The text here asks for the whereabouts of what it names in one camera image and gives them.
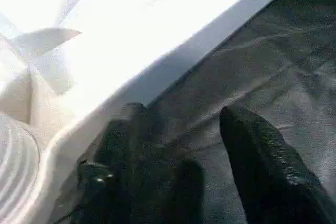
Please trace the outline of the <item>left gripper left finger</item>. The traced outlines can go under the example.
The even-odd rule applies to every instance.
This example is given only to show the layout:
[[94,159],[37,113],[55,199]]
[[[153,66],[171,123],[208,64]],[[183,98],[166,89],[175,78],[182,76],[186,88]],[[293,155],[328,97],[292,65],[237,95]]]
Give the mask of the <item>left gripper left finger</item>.
[[92,159],[77,168],[80,201],[70,223],[129,223],[138,159],[149,139],[153,115],[141,103],[128,103],[109,121]]

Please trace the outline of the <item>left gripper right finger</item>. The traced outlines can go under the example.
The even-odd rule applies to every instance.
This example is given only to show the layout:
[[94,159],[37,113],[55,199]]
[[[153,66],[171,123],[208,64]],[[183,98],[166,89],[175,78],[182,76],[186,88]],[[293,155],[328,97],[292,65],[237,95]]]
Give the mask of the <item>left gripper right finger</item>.
[[234,105],[219,125],[248,223],[335,223],[334,202],[278,129]]

